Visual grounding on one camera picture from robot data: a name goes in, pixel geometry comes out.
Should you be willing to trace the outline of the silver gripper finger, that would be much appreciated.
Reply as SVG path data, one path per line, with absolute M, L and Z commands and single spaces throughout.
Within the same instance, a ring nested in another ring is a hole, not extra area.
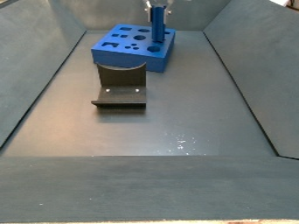
M 174 5 L 174 0 L 166 0 L 166 8 L 164 8 L 164 14 L 166 16 L 171 15 L 172 14 L 172 5 Z
M 152 22 L 152 5 L 150 0 L 143 0 L 144 2 L 144 11 L 147 13 L 148 22 Z

